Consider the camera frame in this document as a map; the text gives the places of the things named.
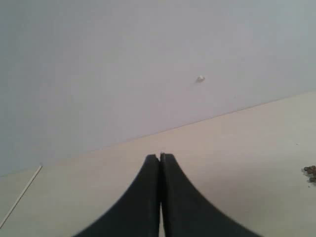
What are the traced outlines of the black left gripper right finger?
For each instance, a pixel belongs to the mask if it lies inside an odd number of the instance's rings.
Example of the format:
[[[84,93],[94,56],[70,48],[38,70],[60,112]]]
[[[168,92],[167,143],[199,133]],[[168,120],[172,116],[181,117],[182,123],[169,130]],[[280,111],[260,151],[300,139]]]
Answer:
[[[160,154],[161,205],[167,237],[257,237],[210,203],[173,154]]]

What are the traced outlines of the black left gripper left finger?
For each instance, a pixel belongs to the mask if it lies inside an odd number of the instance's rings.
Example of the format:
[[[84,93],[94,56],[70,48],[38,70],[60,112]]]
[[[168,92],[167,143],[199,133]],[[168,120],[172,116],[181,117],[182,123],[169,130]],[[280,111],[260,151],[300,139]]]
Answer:
[[[146,156],[137,176],[119,200],[77,237],[158,237],[160,162]]]

